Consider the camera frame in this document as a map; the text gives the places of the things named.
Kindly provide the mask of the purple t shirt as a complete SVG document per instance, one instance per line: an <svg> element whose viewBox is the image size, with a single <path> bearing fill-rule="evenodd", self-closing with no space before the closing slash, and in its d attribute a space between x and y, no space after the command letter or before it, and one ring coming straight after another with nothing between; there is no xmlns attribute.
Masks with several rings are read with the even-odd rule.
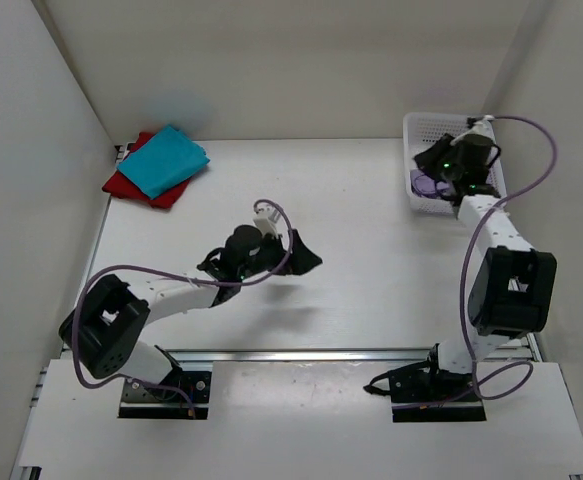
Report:
<svg viewBox="0 0 583 480"><path fill-rule="evenodd" d="M456 197L450 184L436 181L418 169L409 171L406 191L417 199L450 201Z"/></svg>

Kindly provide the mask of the teal t shirt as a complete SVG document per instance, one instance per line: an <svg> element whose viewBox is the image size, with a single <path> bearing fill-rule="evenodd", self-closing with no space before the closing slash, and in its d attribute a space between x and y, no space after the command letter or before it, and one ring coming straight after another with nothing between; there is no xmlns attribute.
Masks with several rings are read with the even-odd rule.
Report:
<svg viewBox="0 0 583 480"><path fill-rule="evenodd" d="M137 151L130 153L117 171L149 197L196 175L210 162L206 151L180 130L167 125Z"/></svg>

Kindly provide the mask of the red t shirt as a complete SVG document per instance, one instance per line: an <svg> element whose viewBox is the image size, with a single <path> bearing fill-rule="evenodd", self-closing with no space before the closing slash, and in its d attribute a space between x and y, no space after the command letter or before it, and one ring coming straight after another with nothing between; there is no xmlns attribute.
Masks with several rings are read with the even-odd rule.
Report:
<svg viewBox="0 0 583 480"><path fill-rule="evenodd" d="M156 133L152 132L140 132L137 140L131 147L128 148L128 155L123 160L125 160L130 153L137 151L140 147L147 143L155 134ZM105 182L102 190L116 198L135 200L147 204L152 208L169 210L173 204L182 196L191 178L167 190L159 197L150 199L144 195L138 187L136 187L120 172L118 172L116 167L115 173Z"/></svg>

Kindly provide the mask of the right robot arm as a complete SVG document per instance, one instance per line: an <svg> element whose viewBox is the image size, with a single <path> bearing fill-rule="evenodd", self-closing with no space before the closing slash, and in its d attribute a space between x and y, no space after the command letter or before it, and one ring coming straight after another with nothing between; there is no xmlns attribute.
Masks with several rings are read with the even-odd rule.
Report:
<svg viewBox="0 0 583 480"><path fill-rule="evenodd" d="M547 322L557 260L533 247L504 210L507 201L488 183L500 147L488 136L444 134L417 154L418 168L448 191L442 199L471 231L466 257L480 252L473 280L461 268L459 337L436 344L428 357L374 377L365 392L388 396L401 409L426 409L476 396L478 365L511 340L541 331Z"/></svg>

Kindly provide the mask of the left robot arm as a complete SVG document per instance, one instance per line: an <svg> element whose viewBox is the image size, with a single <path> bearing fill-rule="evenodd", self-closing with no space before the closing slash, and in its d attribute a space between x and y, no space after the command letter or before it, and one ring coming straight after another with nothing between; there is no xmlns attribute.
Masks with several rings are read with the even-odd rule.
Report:
<svg viewBox="0 0 583 480"><path fill-rule="evenodd" d="M184 372L166 351L139 340L144 327L174 314L222 305L255 275L301 276L321 264L295 229L291 248L285 249L279 234L240 225L197 266L204 285L169 278L133 285L109 273L83 301L78 359L95 379L123 375L157 399L169 400L184 389Z"/></svg>

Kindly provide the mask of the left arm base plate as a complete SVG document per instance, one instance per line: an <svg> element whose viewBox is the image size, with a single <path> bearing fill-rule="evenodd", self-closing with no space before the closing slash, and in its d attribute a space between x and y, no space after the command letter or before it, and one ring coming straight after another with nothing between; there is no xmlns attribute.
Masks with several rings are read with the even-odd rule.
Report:
<svg viewBox="0 0 583 480"><path fill-rule="evenodd" d="M137 382L125 384L118 408L121 419L206 420L209 415L212 371L184 371L176 387L187 394L190 402L177 392L146 389Z"/></svg>

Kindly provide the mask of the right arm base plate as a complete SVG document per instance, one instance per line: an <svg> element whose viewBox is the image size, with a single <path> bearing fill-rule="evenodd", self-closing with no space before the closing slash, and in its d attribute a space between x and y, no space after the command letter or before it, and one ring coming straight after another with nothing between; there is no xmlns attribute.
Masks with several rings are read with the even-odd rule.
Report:
<svg viewBox="0 0 583 480"><path fill-rule="evenodd" d="M469 374L440 370L431 360L372 378L363 390L389 397L393 423L466 423L487 420Z"/></svg>

